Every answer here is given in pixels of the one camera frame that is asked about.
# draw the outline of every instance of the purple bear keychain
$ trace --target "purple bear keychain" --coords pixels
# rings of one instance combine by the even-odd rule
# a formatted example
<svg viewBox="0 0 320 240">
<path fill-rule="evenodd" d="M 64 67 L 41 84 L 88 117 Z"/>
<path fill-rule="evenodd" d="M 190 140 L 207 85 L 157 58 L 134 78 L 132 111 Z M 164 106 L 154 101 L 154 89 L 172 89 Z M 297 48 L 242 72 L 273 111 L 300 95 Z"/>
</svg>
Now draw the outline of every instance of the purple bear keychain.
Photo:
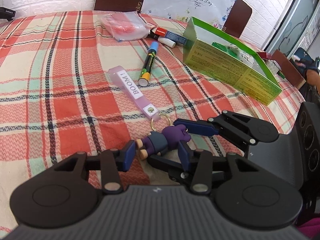
<svg viewBox="0 0 320 240">
<path fill-rule="evenodd" d="M 153 154 L 163 156 L 168 151 L 177 149 L 180 140 L 185 142 L 191 140 L 191 136 L 183 124 L 173 126 L 170 118 L 166 114 L 159 115 L 163 115 L 169 120 L 169 126 L 163 128 L 162 132 L 157 132 L 153 125 L 153 119 L 151 120 L 151 128 L 153 131 L 149 132 L 147 137 L 136 140 L 137 149 L 139 150 L 138 154 L 141 160 Z"/>
</svg>

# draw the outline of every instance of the purple wrist strap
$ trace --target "purple wrist strap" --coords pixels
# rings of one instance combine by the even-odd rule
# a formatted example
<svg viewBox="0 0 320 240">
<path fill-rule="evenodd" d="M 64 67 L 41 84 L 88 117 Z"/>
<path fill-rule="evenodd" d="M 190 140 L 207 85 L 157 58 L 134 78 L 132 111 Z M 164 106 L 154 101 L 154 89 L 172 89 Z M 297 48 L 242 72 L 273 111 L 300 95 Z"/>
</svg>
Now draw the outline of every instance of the purple wrist strap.
<svg viewBox="0 0 320 240">
<path fill-rule="evenodd" d="M 142 94 L 123 67 L 110 68 L 108 74 L 111 81 L 135 102 L 149 120 L 151 118 L 155 121 L 160 119 L 159 110 Z"/>
</svg>

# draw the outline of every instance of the plaid bedsheet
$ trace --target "plaid bedsheet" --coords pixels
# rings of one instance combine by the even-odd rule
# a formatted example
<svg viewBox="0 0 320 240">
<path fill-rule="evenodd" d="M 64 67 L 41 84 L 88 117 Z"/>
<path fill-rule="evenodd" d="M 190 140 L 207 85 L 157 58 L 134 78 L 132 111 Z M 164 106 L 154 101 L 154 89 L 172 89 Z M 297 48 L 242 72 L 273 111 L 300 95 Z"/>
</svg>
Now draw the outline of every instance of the plaid bedsheet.
<svg viewBox="0 0 320 240">
<path fill-rule="evenodd" d="M 101 26 L 100 14 L 54 13 L 0 25 L 0 237 L 17 225 L 9 198 L 19 184 L 76 151 L 96 155 L 150 131 L 149 121 L 110 83 L 107 72 L 121 65 L 137 80 L 153 40 L 117 42 Z M 141 17 L 180 33 L 186 26 Z M 182 63 L 182 47 L 160 45 L 151 84 L 141 91 L 172 120 L 206 120 L 226 109 L 289 133 L 303 98 L 289 82 L 277 79 L 283 92 L 266 107 L 190 70 Z M 161 119 L 156 125 L 160 130 L 167 123 Z M 192 136 L 190 146 L 215 155 L 240 153 L 220 137 Z M 168 157 L 177 159 L 175 152 Z M 138 159 L 121 179 L 125 185 L 171 183 L 167 174 Z M 90 173 L 90 183 L 100 187 L 97 172 Z"/>
</svg>

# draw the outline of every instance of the green box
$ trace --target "green box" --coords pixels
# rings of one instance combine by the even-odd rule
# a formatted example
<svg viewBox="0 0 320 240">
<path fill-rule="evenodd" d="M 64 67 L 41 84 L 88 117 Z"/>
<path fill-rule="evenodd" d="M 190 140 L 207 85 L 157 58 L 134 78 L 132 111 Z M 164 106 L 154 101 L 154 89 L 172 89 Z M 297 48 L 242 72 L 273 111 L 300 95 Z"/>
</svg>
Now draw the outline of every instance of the green box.
<svg viewBox="0 0 320 240">
<path fill-rule="evenodd" d="M 246 95 L 269 105 L 281 92 L 277 80 L 259 55 L 225 32 L 191 17 L 183 34 L 183 62 L 190 68 L 233 86 Z M 212 44 L 228 42 L 251 55 L 265 76 Z"/>
</svg>

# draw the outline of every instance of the marker with blue cap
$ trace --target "marker with blue cap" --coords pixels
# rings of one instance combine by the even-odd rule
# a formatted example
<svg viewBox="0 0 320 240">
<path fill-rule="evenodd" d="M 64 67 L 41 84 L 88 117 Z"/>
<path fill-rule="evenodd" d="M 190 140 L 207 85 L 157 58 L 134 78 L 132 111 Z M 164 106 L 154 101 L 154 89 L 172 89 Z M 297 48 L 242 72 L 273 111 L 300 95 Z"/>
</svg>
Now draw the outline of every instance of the marker with blue cap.
<svg viewBox="0 0 320 240">
<path fill-rule="evenodd" d="M 148 55 L 147 55 L 146 60 L 144 61 L 141 75 L 138 80 L 138 84 L 142 87 L 147 87 L 149 85 L 151 67 L 152 67 L 154 59 L 156 58 L 158 46 L 159 46 L 159 43 L 156 41 L 153 41 L 151 43 L 149 50 L 148 50 Z"/>
</svg>

